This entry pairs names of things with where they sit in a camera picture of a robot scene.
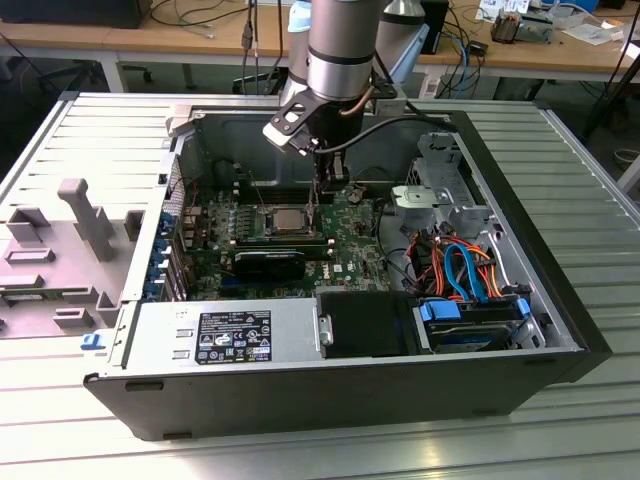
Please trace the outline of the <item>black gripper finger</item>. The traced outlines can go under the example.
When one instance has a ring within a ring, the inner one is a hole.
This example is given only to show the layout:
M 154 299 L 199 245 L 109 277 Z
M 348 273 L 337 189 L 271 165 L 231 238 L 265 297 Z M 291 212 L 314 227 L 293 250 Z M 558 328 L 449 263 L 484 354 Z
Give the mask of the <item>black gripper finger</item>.
M 329 154 L 313 154 L 312 199 L 316 204 L 331 204 L 335 195 L 349 183 L 350 174 L 345 165 L 345 159 L 345 150 Z

